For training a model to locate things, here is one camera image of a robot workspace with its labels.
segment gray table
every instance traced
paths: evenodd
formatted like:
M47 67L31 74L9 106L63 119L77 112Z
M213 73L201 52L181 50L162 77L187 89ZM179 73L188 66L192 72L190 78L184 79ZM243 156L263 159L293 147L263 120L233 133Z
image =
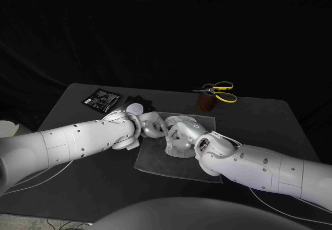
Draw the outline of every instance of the gray table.
M145 99L153 100L156 111L216 116L217 132L242 143L319 161L288 103L273 99L240 97L237 103L218 102L216 109L205 113L197 107L197 93L76 83L70 85L39 131L104 117L104 114L81 103L99 88L122 95L114 108L125 103L129 95L142 95ZM109 149L77 160L50 182L3 196L0 212L94 222L130 204L172 196L223 199L273 211L260 203L249 188L226 178L226 184L210 184L140 172L133 168L138 153L139 148L130 151ZM52 168L22 187L44 181L63 167L60 165ZM257 191L257 195L280 211L299 217L328 220L324 211L291 196L262 191ZM306 221L299 222L317 229L327 227Z

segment yellow scissors handle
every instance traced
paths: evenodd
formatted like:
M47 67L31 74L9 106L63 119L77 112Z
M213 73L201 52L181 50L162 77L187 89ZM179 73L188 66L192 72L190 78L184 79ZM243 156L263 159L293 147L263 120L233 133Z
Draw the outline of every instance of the yellow scissors handle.
M233 89L233 87L234 87L234 84L231 83L231 82L229 82L229 81L221 81L221 82L218 82L217 84L216 84L216 86L213 87L213 88L216 88L216 89L218 89L218 90L230 90L230 89Z
M223 94L230 95L230 96L234 98L234 100L233 100L233 101L226 100L224 98L221 98L221 97L217 95L217 93L223 93ZM231 93L227 93L227 92L216 92L214 94L216 94L217 98L218 98L221 101L224 101L224 102L234 103L234 102L237 101L237 96L236 96L234 94L231 94Z

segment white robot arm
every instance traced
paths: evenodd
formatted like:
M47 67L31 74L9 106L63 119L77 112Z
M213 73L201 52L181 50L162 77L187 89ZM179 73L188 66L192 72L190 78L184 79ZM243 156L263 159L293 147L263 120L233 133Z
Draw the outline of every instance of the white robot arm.
M237 183L273 193L288 194L332 210L332 166L298 159L276 151L252 146L234 146L201 124L181 121L169 131L184 138L174 145L188 149L195 145L201 168L213 175L223 174Z
M26 176L55 165L110 147L117 150L136 148L142 130L152 138L168 135L165 121L156 112L136 116L116 111L101 120L0 138L0 195Z

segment scissors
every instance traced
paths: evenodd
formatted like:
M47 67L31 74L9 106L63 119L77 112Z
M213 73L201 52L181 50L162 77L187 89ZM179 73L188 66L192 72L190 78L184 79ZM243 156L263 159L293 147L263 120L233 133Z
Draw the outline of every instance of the scissors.
M231 93L227 93L227 92L220 92L220 90L230 90L230 89L233 89L234 84L231 82L229 82L229 81L221 81L217 84L211 84L211 85L213 85L213 88L204 89L204 90L194 90L194 92L210 92L210 93L213 93L217 96L217 98L221 101L229 102L229 103L234 103L237 101L236 95L231 94ZM218 94L227 94L229 96L231 96L234 98L234 100L233 101L226 100L224 98L221 98L218 96Z

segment floor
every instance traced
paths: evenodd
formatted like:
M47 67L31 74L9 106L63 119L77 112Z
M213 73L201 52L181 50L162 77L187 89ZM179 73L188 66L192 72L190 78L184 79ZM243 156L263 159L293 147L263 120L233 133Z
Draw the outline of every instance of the floor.
M54 225L55 230L60 230L68 221L50 219L50 223ZM76 229L81 224L83 223L73 222L67 224L61 230L68 228ZM81 225L77 229L87 230L88 226ZM48 224L48 220L44 218L19 217L8 214L0 214L0 230L54 230L54 228Z

